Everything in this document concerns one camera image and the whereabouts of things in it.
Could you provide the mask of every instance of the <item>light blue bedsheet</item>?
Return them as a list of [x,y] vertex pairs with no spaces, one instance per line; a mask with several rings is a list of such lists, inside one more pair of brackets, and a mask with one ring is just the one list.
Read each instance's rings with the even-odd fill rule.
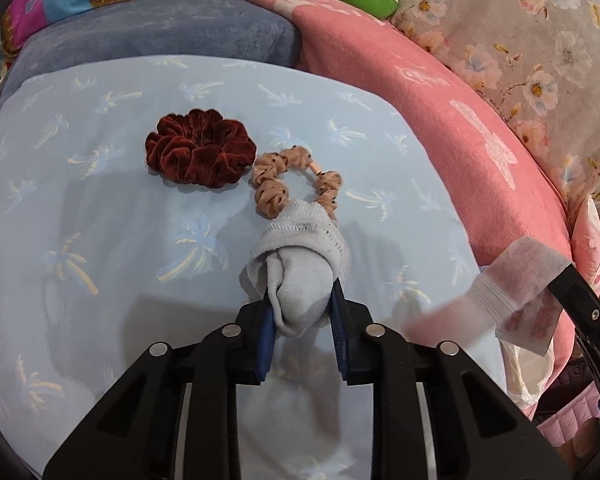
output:
[[[144,163],[158,119],[193,107],[242,121],[259,153],[304,145],[342,174],[345,293],[376,321],[397,328],[478,272],[426,152],[375,95],[194,56],[30,79],[0,111],[0,428],[38,471],[152,342],[196,342],[256,299],[244,268],[267,220],[248,177],[176,186]],[[301,175],[284,179],[312,197]],[[496,338],[469,351],[504,386]],[[372,392],[343,386],[328,327],[280,340],[267,382],[238,402],[246,480],[368,479]]]

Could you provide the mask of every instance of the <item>hair tie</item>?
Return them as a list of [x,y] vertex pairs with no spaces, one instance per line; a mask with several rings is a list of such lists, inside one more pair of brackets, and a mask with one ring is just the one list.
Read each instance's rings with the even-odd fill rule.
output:
[[244,125],[213,109],[164,116],[144,148],[149,168],[169,180],[214,189],[238,182],[256,156]]
[[251,180],[258,186],[255,200],[256,208],[267,218],[275,218],[289,202],[287,186],[278,176],[290,168],[311,170],[316,175],[314,183],[318,198],[315,200],[335,219],[338,207],[336,197],[342,186],[342,177],[336,171],[323,173],[311,154],[302,146],[294,146],[280,153],[264,153],[259,156],[251,171]]

